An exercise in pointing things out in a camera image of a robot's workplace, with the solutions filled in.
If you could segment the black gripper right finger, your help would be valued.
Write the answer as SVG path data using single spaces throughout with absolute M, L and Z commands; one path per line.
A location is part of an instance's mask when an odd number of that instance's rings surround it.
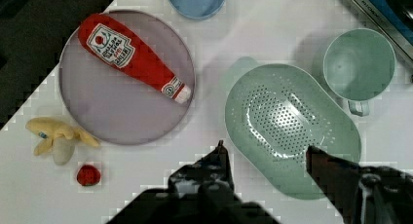
M 306 170 L 345 224 L 413 224 L 411 174 L 363 167 L 315 146 L 307 149 Z

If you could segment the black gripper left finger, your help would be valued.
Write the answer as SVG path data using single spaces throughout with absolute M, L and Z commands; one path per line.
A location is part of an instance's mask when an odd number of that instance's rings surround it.
M 223 139 L 206 156 L 175 171 L 168 179 L 167 189 L 180 201 L 201 203 L 233 200 L 234 190 L 229 153 Z

